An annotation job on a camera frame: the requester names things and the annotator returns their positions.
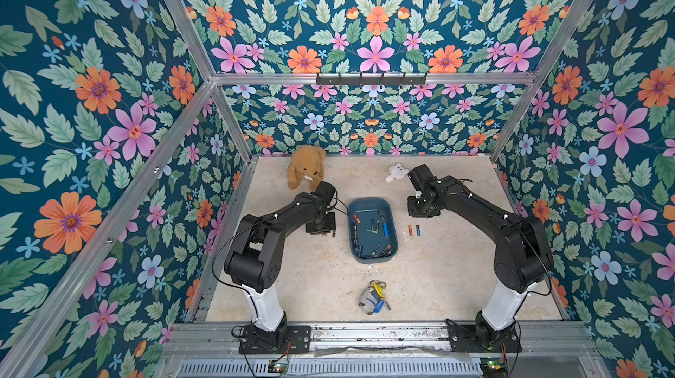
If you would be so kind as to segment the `teal plastic storage box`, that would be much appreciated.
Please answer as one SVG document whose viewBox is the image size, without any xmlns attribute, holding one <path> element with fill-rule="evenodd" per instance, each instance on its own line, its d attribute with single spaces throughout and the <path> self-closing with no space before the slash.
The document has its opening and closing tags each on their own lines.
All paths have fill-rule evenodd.
<svg viewBox="0 0 675 378">
<path fill-rule="evenodd" d="M 362 264 L 385 263 L 397 255 L 399 244 L 390 204 L 382 198 L 362 198 L 348 206 L 349 244 L 352 255 Z M 383 223 L 390 227 L 390 237 L 383 235 Z"/>
</svg>

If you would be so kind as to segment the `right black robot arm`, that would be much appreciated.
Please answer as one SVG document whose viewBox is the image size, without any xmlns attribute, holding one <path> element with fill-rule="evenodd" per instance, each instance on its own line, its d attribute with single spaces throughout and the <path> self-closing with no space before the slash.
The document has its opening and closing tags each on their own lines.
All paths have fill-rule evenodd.
<svg viewBox="0 0 675 378">
<path fill-rule="evenodd" d="M 476 316 L 476 328 L 493 334 L 510 329 L 527 296 L 554 266 L 543 223 L 501 209 L 470 190 L 463 179 L 438 178 L 427 165 L 409 171 L 408 178 L 416 191 L 407 200 L 409 216 L 428 219 L 444 210 L 458 214 L 495 245 L 497 284 Z"/>
</svg>

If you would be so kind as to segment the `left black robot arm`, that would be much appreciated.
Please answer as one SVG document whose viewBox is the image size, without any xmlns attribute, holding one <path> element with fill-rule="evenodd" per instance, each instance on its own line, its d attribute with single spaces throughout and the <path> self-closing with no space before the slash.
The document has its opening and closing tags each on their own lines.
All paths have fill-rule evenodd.
<svg viewBox="0 0 675 378">
<path fill-rule="evenodd" d="M 299 193 L 285 207 L 263 216 L 248 214 L 240 221 L 224 259 L 223 272 L 242 288 L 251 309 L 252 326 L 269 336 L 283 334 L 287 316 L 279 304 L 275 283 L 281 272 L 287 238 L 299 228 L 310 235 L 334 231 L 334 185 Z"/>
</svg>

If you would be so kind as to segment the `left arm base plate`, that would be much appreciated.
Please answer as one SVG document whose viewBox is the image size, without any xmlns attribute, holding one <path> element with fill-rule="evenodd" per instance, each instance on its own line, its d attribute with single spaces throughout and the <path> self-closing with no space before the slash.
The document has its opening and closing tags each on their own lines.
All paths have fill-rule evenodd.
<svg viewBox="0 0 675 378">
<path fill-rule="evenodd" d="M 304 354 L 309 352 L 311 333 L 307 325 L 282 325 L 276 332 L 245 325 L 236 339 L 240 354 Z"/>
</svg>

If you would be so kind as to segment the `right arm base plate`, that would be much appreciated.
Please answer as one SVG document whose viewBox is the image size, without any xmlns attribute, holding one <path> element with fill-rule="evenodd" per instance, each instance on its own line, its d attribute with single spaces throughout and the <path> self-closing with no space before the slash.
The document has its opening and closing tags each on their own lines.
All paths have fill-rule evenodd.
<svg viewBox="0 0 675 378">
<path fill-rule="evenodd" d="M 446 320 L 449 344 L 456 353 L 520 353 L 520 333 L 513 323 L 502 331 L 494 331 L 487 323 L 462 325 Z"/>
</svg>

